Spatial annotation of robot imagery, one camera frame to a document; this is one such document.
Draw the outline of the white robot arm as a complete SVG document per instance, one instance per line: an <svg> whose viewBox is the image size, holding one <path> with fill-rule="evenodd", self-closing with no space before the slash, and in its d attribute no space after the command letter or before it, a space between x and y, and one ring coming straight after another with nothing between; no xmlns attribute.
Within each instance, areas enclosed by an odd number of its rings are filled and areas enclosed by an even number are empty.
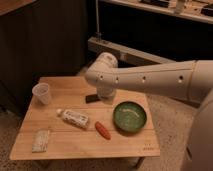
<svg viewBox="0 0 213 171"><path fill-rule="evenodd" d="M123 89L197 103L181 171L213 171L213 60L120 68L114 55L103 52L85 79L101 97Z"/></svg>

